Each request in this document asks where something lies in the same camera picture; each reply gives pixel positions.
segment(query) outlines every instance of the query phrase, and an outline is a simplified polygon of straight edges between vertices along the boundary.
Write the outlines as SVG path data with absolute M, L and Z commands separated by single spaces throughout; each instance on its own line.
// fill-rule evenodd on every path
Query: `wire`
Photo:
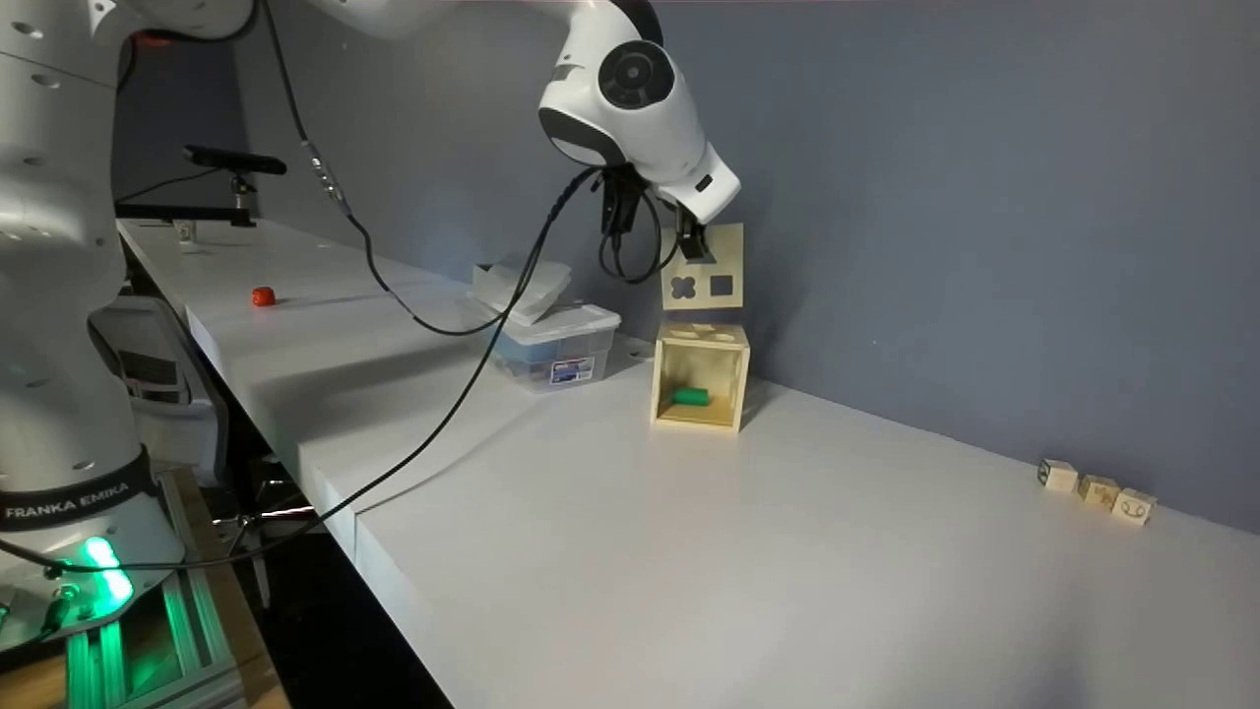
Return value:
M 103 574 L 103 570 L 186 570 L 191 565 L 113 565 L 113 566 L 83 566 L 83 565 L 67 565 L 67 561 L 53 561 L 42 552 L 33 552 L 33 548 L 21 548 L 21 542 L 7 542 L 0 541 L 0 552 L 25 561 L 25 565 L 37 565 L 42 566 L 48 574 L 65 574 L 65 570 L 75 570 L 75 574 Z
M 546 248 L 546 240 L 553 240 L 554 216 L 567 210 L 567 202 L 578 192 L 578 187 L 583 187 L 591 174 L 594 174 L 594 171 L 574 174 L 574 176 L 567 181 L 567 189 L 554 197 L 554 204 L 546 210 L 546 221 L 543 221 L 543 227 L 540 227 L 540 237 L 536 237 L 536 246 L 533 246 L 533 252 L 527 252 L 527 260 L 524 260 L 524 268 L 519 268 L 518 293 L 512 293 L 512 298 L 510 298 L 499 324 L 495 324 L 495 330 L 490 335 L 490 343 L 486 343 L 486 349 L 480 349 L 470 381 L 460 386 L 460 394 L 455 399 L 455 406 L 441 412 L 441 423 L 426 432 L 426 441 L 419 441 L 406 456 L 398 456 L 386 472 L 380 472 L 373 479 L 365 479 L 364 489 L 356 489 L 347 502 L 340 502 L 334 508 L 319 512 L 319 515 L 309 521 L 305 528 L 273 541 L 270 548 L 239 557 L 239 541 L 235 541 L 234 565 L 256 561 L 256 557 L 273 557 L 276 548 L 309 536 L 312 528 L 323 528 L 331 515 L 347 512 L 356 502 L 364 502 L 365 491 L 373 491 L 380 483 L 386 483 L 389 475 L 398 475 L 406 464 L 415 464 L 415 460 L 451 431 L 451 423 L 460 412 L 460 406 L 470 402 L 472 386 L 480 381 L 480 373 L 486 373 L 486 367 L 490 367 L 490 360 L 493 360 L 506 327 L 510 327 L 510 315 L 518 313 L 519 296 L 527 293 L 527 282 L 533 282 L 533 276 L 536 276 L 536 268 L 540 268 L 540 260 L 543 260 L 543 248 Z
M 287 55 L 285 55 L 285 42 L 280 42 L 280 29 L 276 29 L 276 16 L 273 16 L 273 0 L 259 0 L 259 16 L 264 16 L 270 37 L 273 37 L 273 55 L 276 55 L 276 72 L 280 72 L 287 118 L 291 118 L 291 125 L 297 125 L 297 133 L 301 133 L 301 145 L 305 145 L 309 156 L 312 156 L 312 171 L 315 171 L 323 192 L 327 192 L 331 204 L 342 214 L 342 221 L 359 234 L 359 240 L 364 240 L 364 263 L 365 263 L 371 279 L 373 279 L 420 330 L 435 330 L 435 335 L 444 335 L 444 338 L 465 338 L 465 335 L 480 335 L 480 330 L 495 327 L 495 324 L 506 318 L 506 313 L 493 315 L 493 318 L 486 318 L 486 324 L 472 324 L 472 327 L 441 327 L 441 324 L 419 315 L 419 313 L 389 286 L 389 279 L 386 279 L 384 268 L 380 268 L 373 234 L 359 221 L 347 189 L 334 181 L 334 174 L 327 171 L 327 162 L 323 162 L 323 154 L 319 154 L 319 145 L 315 145 L 315 138 L 312 138 L 312 129 L 309 129 L 305 108 L 301 108 L 297 88 L 291 88 Z
M 661 240 L 665 240 L 661 214 L 658 214 L 658 204 L 653 204 L 646 192 L 642 192 L 642 202 L 646 202 L 646 210 L 651 210 L 651 216 L 653 216 L 653 263 L 651 263 L 646 273 L 625 276 L 624 234 L 604 234 L 604 240 L 599 240 L 599 273 L 609 276 L 609 279 L 624 279 L 624 282 L 646 282 L 646 279 L 653 279 L 658 273 L 665 273 L 665 268 L 674 263 L 679 246 L 682 246 L 682 240 L 674 237 L 674 248 L 670 248 L 665 256 L 658 256 L 658 252 L 661 252 Z
M 197 171 L 197 174 L 161 176 L 161 181 L 153 181 L 153 187 L 141 187 L 141 189 L 134 189 L 134 192 L 123 192 L 113 204 L 132 204 L 132 202 L 138 202 L 138 197 L 146 197 L 146 192 L 161 192 L 161 189 L 171 189 L 171 187 L 200 181 L 200 176 L 213 176 L 213 174 L 221 174 L 221 171 L 213 167 L 213 171 Z

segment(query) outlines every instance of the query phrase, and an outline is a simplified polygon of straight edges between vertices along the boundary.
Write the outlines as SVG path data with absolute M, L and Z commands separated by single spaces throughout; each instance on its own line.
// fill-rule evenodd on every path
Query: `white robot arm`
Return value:
M 455 0 L 315 0 L 365 37 L 406 37 Z M 708 225 L 741 176 L 708 145 L 687 75 L 651 0 L 527 0 L 567 21 L 567 42 L 540 103 L 543 133 L 574 162 L 636 171 L 687 227 Z
M 406 37 L 455 0 L 312 5 Z M 708 145 L 651 5 L 533 5 L 570 23 L 540 108 L 546 138 L 708 225 L 741 181 Z M 0 5 L 0 655 L 123 615 L 186 557 L 146 483 L 125 386 L 87 335 L 123 286 L 113 80 L 134 32 L 221 41 L 252 11 L 256 0 Z

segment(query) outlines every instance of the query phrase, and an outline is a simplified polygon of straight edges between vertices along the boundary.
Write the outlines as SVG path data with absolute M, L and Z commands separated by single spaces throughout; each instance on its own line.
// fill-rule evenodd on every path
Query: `clear plastic bin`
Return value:
M 578 386 L 606 373 L 624 315 L 578 302 L 533 327 L 510 324 L 493 361 L 533 386 Z

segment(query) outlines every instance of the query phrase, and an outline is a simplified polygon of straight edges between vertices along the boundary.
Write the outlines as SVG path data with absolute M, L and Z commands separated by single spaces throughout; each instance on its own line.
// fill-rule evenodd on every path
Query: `gray wall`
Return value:
M 1074 456 L 1260 533 L 1260 5 L 665 5 L 746 174 L 756 369 L 1015 456 Z M 533 108 L 562 29 L 465 5 L 406 42 L 280 7 L 301 97 L 386 252 L 524 248 L 570 167 Z M 259 37 L 256 151 L 291 151 Z M 285 221 L 347 227 L 309 174 Z M 591 210 L 562 256 L 594 279 Z
M 197 174 L 186 141 L 249 151 L 230 42 L 141 50 L 113 116 L 113 197 Z M 234 204 L 224 174 L 138 197 L 138 204 Z

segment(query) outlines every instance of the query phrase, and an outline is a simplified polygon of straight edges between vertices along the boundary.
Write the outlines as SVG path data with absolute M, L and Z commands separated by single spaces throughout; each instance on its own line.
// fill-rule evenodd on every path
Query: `white table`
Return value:
M 315 508 L 398 460 L 477 360 L 315 237 L 125 240 Z M 480 318 L 457 282 L 386 273 L 435 318 Z M 285 302 L 252 313 L 256 282 Z M 795 389 L 741 436 L 653 431 L 646 399 L 651 367 L 567 394 L 490 369 L 334 521 L 457 704 L 1260 704 L 1257 536 L 1171 508 L 1136 533 L 1032 464 Z

